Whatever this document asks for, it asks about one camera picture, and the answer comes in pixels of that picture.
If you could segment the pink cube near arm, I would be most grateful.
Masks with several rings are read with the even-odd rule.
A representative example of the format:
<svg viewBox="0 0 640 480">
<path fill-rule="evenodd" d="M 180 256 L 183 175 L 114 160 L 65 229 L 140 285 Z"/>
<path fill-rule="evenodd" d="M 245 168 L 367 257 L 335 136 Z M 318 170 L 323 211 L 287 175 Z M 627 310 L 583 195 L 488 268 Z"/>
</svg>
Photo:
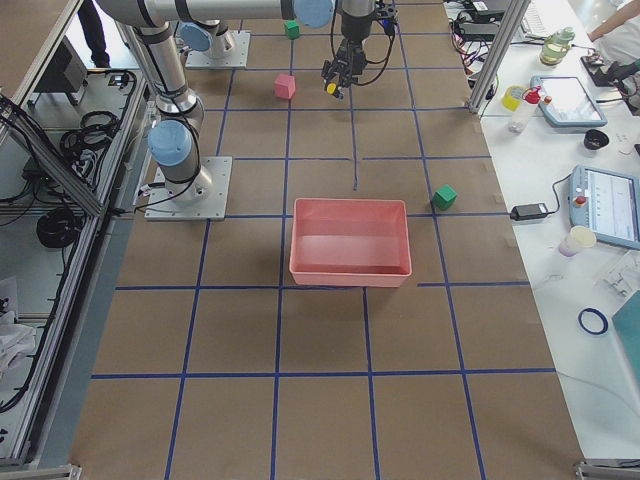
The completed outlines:
<svg viewBox="0 0 640 480">
<path fill-rule="evenodd" d="M 296 79 L 293 75 L 279 74 L 273 85 L 277 98 L 291 100 L 296 93 Z"/>
</svg>

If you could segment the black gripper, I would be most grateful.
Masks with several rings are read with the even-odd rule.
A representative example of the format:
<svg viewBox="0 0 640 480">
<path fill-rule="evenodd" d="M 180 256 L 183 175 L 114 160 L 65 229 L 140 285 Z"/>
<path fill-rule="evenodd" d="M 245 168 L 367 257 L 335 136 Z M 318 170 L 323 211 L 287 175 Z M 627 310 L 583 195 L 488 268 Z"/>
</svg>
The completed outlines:
<svg viewBox="0 0 640 480">
<path fill-rule="evenodd" d="M 362 73 L 367 65 L 363 43 L 369 37 L 375 16 L 374 0 L 343 0 L 336 2 L 341 16 L 343 39 L 332 61 L 325 60 L 321 70 L 324 87 L 333 81 L 333 96 L 344 98 L 344 91 L 358 83 L 352 73 Z"/>
</svg>

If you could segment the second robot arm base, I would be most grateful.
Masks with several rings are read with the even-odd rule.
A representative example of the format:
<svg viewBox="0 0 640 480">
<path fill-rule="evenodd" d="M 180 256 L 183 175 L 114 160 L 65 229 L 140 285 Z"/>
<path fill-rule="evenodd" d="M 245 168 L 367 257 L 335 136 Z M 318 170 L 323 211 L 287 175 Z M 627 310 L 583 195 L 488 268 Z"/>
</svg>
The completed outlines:
<svg viewBox="0 0 640 480">
<path fill-rule="evenodd" d="M 182 22 L 178 33 L 188 49 L 203 53 L 212 59 L 226 58 L 236 47 L 236 41 L 229 32 L 229 25 L 224 20 Z"/>
</svg>

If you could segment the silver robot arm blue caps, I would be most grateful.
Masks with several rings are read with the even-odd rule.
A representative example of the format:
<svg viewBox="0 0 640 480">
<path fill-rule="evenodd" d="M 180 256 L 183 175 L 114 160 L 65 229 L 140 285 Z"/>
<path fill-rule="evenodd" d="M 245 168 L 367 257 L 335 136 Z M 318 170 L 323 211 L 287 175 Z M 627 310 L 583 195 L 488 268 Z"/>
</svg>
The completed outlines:
<svg viewBox="0 0 640 480">
<path fill-rule="evenodd" d="M 326 91 L 338 97 L 362 74 L 363 43 L 385 9 L 381 1 L 102 1 L 99 6 L 132 32 L 134 57 L 153 86 L 161 115 L 149 133 L 149 150 L 169 201 L 179 205 L 205 199 L 213 179 L 199 151 L 204 107 L 188 85 L 171 22 L 219 28 L 228 20 L 282 19 L 320 28 L 339 19 L 343 39 L 322 69 Z"/>
</svg>

